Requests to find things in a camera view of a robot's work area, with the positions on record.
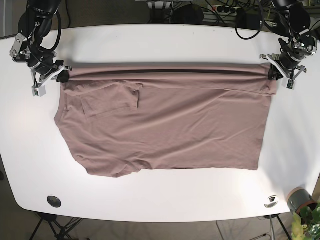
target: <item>green leaf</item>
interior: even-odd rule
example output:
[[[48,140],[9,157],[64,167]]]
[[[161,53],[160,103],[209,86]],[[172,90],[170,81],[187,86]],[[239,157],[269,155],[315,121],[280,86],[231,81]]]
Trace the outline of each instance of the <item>green leaf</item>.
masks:
[[[296,214],[295,212],[293,213],[293,219],[294,219],[295,223],[298,223],[301,225],[301,217],[298,214]]]
[[[312,217],[313,217],[313,220],[315,220],[316,222],[318,223],[320,222],[320,207],[313,210]]]
[[[320,224],[314,225],[311,230],[309,231],[309,234],[313,237],[320,236]]]
[[[300,215],[304,220],[309,220],[312,217],[312,210],[309,206],[301,208]]]
[[[304,235],[304,227],[301,226],[300,223],[294,221],[292,223],[292,233],[294,234],[295,237],[301,237]]]
[[[293,236],[292,240],[305,240],[305,236]]]

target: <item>gray floor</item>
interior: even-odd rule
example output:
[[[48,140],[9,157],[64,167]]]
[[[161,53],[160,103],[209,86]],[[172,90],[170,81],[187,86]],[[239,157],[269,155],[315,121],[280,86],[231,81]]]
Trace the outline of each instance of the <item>gray floor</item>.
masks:
[[[2,160],[0,170],[5,173]],[[316,187],[319,197],[320,184]],[[292,215],[280,215],[290,231]],[[58,221],[67,223],[69,217],[58,217]],[[0,181],[0,240],[28,240],[35,229],[39,217],[32,211],[18,206],[11,191],[7,176]],[[280,224],[273,220],[276,239],[286,240]],[[91,240],[251,240],[262,234],[270,234],[270,222],[263,217],[219,221],[223,238],[215,221],[191,223],[144,223],[119,222],[85,219],[70,235],[74,238]],[[42,224],[35,240],[54,240],[49,225]]]

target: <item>black stand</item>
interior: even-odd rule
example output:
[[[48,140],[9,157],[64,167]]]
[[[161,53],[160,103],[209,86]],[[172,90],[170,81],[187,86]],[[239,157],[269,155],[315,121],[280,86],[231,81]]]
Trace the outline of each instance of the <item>black stand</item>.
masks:
[[[283,231],[284,231],[284,233],[285,233],[285,235],[287,236],[288,240],[292,240],[292,238],[291,238],[290,234],[288,233],[285,225],[284,225],[283,222],[281,221],[281,219],[280,219],[280,217],[279,217],[279,214],[275,214],[275,215],[271,215],[271,216],[263,216],[263,217],[264,217],[265,219],[270,219],[270,217],[271,217],[272,219],[277,218],[278,221],[279,221],[279,223],[280,223],[280,225],[281,225],[281,227],[282,227],[282,229],[283,229]]]
[[[71,236],[69,235],[70,231],[72,229],[74,229],[79,223],[82,222],[83,218],[75,218],[73,217],[67,225],[65,226],[61,226],[58,222],[57,222],[57,215],[53,215],[53,214],[48,214],[48,213],[42,213],[42,212],[37,212],[37,214],[39,215],[39,217],[41,218],[38,225],[36,226],[35,230],[33,231],[33,234],[30,238],[30,240],[34,239],[41,223],[43,221],[47,221],[52,232],[54,233],[54,237],[57,240],[63,240],[63,239],[71,239],[71,240],[77,240],[74,238],[71,238]],[[59,229],[60,229],[60,233],[57,234],[56,230],[54,229],[54,226],[52,225],[52,223],[54,223]]]

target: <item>folded shirt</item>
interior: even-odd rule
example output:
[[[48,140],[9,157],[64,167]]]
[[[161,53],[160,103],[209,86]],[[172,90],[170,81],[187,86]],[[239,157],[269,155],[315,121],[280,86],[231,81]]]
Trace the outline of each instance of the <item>folded shirt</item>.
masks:
[[[56,125],[88,174],[256,170],[276,94],[270,64],[74,68]]]

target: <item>black tripod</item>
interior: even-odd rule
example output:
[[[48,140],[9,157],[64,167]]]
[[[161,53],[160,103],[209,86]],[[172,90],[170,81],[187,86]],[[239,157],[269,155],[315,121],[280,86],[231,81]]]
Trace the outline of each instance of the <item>black tripod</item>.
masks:
[[[78,218],[78,217],[73,217],[65,226],[61,226],[58,222],[57,222],[57,215],[53,215],[53,214],[48,214],[48,213],[42,213],[42,212],[37,212],[37,214],[39,215],[39,217],[41,218],[38,225],[36,226],[35,230],[33,231],[33,234],[30,238],[30,240],[34,239],[41,223],[43,221],[47,221],[52,232],[54,233],[54,237],[57,240],[63,240],[63,239],[71,239],[71,240],[77,240],[74,238],[71,238],[71,236],[69,235],[70,231],[72,229],[74,229],[79,223],[81,223],[81,221],[83,220],[83,218]],[[59,229],[60,232],[59,234],[56,232],[56,230],[54,229],[54,226],[52,225],[52,223],[54,223]]]

